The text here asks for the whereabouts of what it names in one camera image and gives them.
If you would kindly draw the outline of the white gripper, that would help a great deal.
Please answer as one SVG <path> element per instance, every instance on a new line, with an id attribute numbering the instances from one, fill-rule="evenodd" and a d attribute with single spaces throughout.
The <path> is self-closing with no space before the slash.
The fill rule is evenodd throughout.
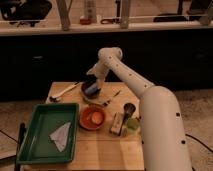
<path id="1" fill-rule="evenodd" d="M 109 68 L 102 62 L 97 62 L 92 68 L 90 68 L 86 74 L 94 75 L 96 77 L 96 83 L 99 88 L 105 83 L 105 78 L 109 73 Z"/>

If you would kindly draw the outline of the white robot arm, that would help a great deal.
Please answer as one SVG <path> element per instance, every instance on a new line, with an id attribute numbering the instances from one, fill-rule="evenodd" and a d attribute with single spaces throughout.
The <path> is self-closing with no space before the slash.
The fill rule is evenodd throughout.
<path id="1" fill-rule="evenodd" d="M 139 99 L 145 171 L 193 171 L 176 96 L 129 68 L 122 57 L 119 47 L 101 48 L 98 61 L 87 74 L 103 85 L 112 71 Z"/>

